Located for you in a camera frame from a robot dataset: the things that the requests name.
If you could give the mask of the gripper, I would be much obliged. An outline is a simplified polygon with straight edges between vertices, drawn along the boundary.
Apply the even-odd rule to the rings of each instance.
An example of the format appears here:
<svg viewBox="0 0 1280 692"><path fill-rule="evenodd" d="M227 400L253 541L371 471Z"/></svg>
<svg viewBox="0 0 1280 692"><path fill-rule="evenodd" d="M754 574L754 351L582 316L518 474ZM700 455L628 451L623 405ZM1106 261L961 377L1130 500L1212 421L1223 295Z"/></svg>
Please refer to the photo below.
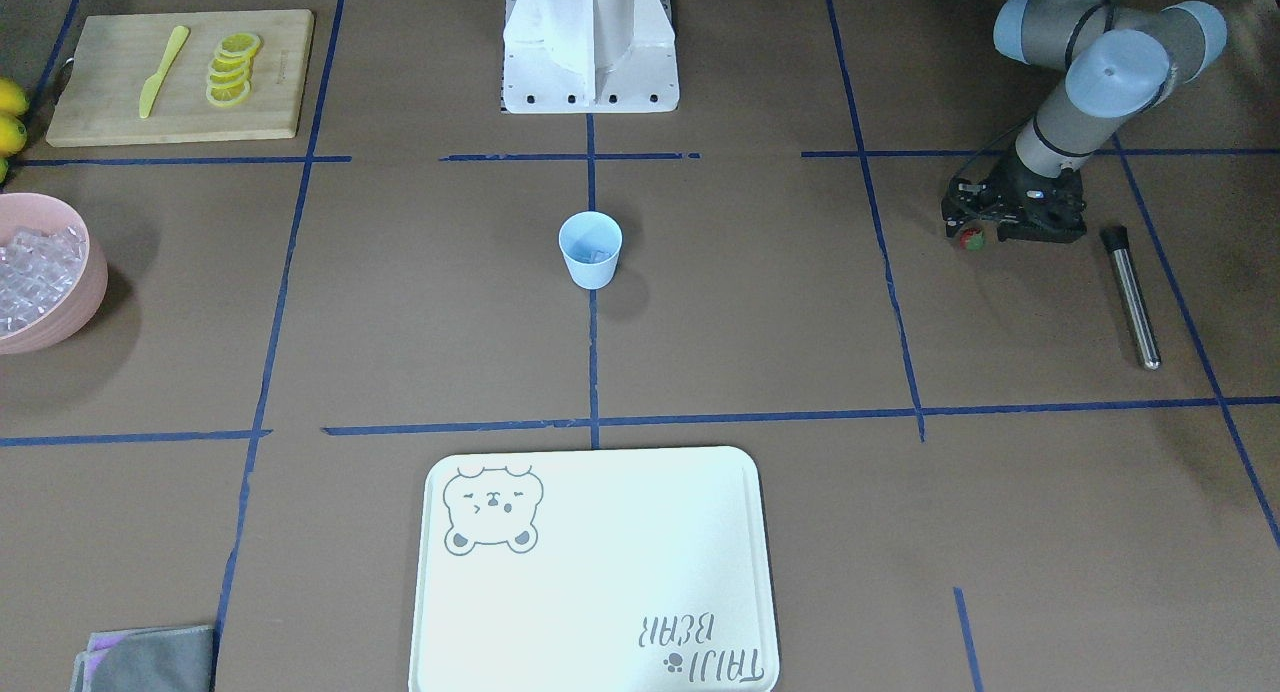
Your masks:
<svg viewBox="0 0 1280 692"><path fill-rule="evenodd" d="M1085 235L1083 180L1071 168L1059 177L1042 177L1029 169L998 168L986 180L997 214L998 240L1032 240L1071 244ZM941 201L943 232L957 244L960 232L984 226L978 215L983 183L950 180Z"/></svg>

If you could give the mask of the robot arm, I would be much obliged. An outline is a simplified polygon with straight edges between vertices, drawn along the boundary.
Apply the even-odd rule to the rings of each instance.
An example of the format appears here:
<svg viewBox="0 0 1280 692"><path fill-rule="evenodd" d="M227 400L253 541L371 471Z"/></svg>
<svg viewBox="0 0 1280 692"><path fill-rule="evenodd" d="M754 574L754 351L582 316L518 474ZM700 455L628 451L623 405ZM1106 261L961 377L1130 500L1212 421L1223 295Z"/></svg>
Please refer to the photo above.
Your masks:
<svg viewBox="0 0 1280 692"><path fill-rule="evenodd" d="M1129 119L1196 81L1228 45L1207 1L1157 12L1123 0L1006 0L992 32L1005 58L1062 72L982 182L954 177L941 203L947 237L989 223L1001 240L1070 244L1085 235L1085 162Z"/></svg>

